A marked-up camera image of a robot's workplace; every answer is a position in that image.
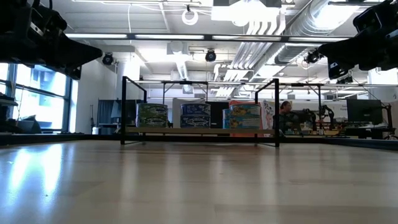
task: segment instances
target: man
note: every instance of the man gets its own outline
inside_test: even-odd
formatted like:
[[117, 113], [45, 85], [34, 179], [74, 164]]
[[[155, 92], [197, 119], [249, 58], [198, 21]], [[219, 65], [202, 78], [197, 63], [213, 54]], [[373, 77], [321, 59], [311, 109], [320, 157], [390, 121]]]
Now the man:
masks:
[[297, 114], [292, 113], [292, 105], [289, 101], [284, 101], [279, 110], [279, 129], [285, 133], [287, 130], [297, 129], [301, 132], [300, 119]]

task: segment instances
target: glass window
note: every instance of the glass window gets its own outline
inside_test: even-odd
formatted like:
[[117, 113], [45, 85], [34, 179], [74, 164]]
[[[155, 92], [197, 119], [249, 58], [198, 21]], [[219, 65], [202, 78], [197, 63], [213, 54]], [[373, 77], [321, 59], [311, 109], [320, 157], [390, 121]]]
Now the glass window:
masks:
[[0, 83], [0, 93], [6, 94], [6, 85], [3, 83]]
[[61, 129], [63, 103], [61, 98], [45, 96], [28, 90], [17, 89], [16, 101], [19, 106], [14, 108], [12, 118], [22, 119], [36, 115], [41, 128]]
[[67, 77], [59, 72], [54, 72], [43, 66], [36, 65], [29, 68], [18, 65], [17, 84], [52, 92], [57, 95], [65, 95]]
[[8, 76], [8, 64], [0, 63], [0, 79], [7, 80]]

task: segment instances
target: security camera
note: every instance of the security camera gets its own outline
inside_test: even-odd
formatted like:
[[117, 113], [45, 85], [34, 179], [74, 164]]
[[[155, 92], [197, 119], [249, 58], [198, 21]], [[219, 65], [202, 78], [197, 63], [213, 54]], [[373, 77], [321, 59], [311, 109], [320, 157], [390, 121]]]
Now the security camera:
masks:
[[216, 53], [213, 49], [209, 49], [205, 58], [207, 62], [214, 62], [216, 60]]
[[113, 63], [112, 53], [105, 53], [104, 58], [102, 58], [102, 63], [104, 63], [104, 65], [112, 65]]

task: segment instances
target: wooden floor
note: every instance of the wooden floor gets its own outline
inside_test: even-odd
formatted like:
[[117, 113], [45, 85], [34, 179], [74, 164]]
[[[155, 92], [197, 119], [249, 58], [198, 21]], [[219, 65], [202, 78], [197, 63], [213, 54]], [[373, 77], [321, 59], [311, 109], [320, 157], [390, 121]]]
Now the wooden floor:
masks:
[[0, 150], [0, 223], [397, 223], [398, 154], [78, 141]]

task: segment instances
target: window frame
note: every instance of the window frame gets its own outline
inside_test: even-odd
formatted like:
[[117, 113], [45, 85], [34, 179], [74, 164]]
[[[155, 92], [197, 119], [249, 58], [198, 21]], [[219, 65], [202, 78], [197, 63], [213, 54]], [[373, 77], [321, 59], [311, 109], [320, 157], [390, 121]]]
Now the window frame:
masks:
[[[70, 113], [70, 100], [71, 100], [70, 98], [71, 98], [71, 92], [72, 92], [72, 79], [70, 77], [66, 76], [67, 79], [65, 82], [65, 94], [62, 96], [62, 95], [52, 93], [50, 91], [41, 90], [38, 88], [25, 86], [22, 84], [17, 84], [17, 72], [18, 72], [18, 64], [9, 64], [7, 80], [0, 80], [0, 82], [6, 84], [6, 95], [15, 97], [17, 89], [25, 89], [25, 90], [29, 90], [33, 93], [38, 93], [38, 94], [45, 95], [45, 96], [51, 96], [51, 97], [63, 99], [62, 128], [61, 129], [42, 129], [42, 131], [46, 131], [46, 132], [69, 131], [69, 117], [70, 117], [69, 113]], [[14, 107], [12, 107], [10, 109], [10, 114], [13, 113], [13, 109], [14, 109]]]

